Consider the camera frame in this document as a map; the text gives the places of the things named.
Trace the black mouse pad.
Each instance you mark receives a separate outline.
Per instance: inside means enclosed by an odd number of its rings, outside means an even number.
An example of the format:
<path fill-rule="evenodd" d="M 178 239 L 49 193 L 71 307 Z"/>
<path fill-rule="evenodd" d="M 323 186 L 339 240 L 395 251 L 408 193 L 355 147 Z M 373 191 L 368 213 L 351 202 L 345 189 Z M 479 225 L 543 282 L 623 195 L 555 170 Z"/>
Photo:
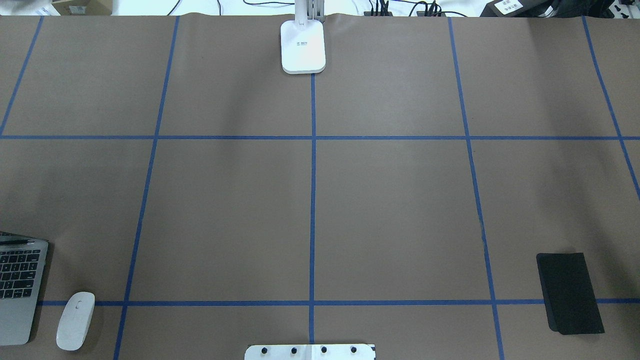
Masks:
<path fill-rule="evenodd" d="M 535 256 L 547 323 L 563 336 L 605 333 L 585 254 Z"/>

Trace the white computer mouse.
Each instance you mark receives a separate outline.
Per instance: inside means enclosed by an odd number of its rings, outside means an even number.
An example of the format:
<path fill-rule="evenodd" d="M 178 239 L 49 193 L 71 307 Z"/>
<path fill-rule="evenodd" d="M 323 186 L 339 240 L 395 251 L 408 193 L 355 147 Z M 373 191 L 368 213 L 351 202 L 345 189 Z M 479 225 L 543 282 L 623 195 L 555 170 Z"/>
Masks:
<path fill-rule="evenodd" d="M 95 309 L 93 292 L 80 291 L 71 296 L 62 314 L 55 333 L 55 344 L 64 351 L 79 350 L 89 333 Z"/>

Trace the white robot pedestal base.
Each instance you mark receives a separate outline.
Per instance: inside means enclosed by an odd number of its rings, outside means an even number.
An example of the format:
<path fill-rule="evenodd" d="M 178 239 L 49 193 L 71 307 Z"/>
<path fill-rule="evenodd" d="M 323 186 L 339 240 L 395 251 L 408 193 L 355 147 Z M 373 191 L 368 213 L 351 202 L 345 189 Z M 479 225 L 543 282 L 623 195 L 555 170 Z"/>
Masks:
<path fill-rule="evenodd" d="M 247 347 L 245 360 L 375 360 L 374 344 L 256 344 Z"/>

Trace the grey laptop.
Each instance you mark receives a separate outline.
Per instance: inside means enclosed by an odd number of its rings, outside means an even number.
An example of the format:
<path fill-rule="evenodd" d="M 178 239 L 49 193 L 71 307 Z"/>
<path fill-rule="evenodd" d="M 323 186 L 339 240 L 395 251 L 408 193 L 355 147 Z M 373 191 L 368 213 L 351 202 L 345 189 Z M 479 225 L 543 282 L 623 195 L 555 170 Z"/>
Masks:
<path fill-rule="evenodd" d="M 0 235 L 0 344 L 29 342 L 46 267 L 44 239 L 2 232 Z"/>

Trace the white desk lamp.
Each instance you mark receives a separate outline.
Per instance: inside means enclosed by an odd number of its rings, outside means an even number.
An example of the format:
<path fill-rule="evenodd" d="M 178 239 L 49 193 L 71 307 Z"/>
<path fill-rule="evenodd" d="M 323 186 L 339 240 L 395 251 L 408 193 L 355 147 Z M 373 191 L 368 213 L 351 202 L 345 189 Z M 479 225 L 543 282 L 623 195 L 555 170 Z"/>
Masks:
<path fill-rule="evenodd" d="M 315 75 L 327 64 L 324 0 L 295 0 L 294 19 L 279 27 L 281 67 L 288 75 Z"/>

